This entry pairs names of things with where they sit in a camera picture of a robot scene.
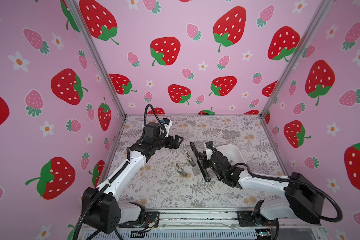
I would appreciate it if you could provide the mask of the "beige eraser block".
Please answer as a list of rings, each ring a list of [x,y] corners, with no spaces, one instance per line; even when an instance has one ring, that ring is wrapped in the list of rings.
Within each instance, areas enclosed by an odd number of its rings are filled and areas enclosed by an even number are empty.
[[[183,177],[186,178],[188,174],[183,170],[183,168],[182,168],[178,163],[176,163],[175,166],[176,166],[177,172],[178,172],[181,176],[183,176]]]

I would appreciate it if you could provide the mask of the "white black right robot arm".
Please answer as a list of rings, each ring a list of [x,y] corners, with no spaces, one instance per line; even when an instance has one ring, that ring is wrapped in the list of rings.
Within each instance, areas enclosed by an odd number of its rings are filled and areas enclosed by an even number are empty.
[[[195,154],[205,181],[210,179],[206,170],[211,169],[218,181],[231,188],[254,189],[281,198],[275,204],[258,201],[252,213],[254,219],[273,221],[299,218],[312,225],[318,225],[321,221],[338,223],[343,219],[342,210],[336,201],[299,173],[282,177],[256,174],[243,161],[231,164],[212,144]]]

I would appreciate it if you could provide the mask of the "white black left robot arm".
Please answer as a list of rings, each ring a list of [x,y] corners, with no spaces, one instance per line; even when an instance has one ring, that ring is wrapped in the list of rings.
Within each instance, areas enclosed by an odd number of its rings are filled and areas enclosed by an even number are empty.
[[[122,224],[142,226],[146,220],[145,206],[130,202],[119,206],[119,198],[133,176],[145,166],[156,151],[178,149],[183,138],[169,135],[172,121],[157,118],[155,123],[143,123],[142,136],[127,148],[127,157],[122,164],[96,188],[87,188],[82,197],[82,211],[75,226],[72,239],[79,237],[83,224],[96,229],[90,238],[103,232],[110,234]]]

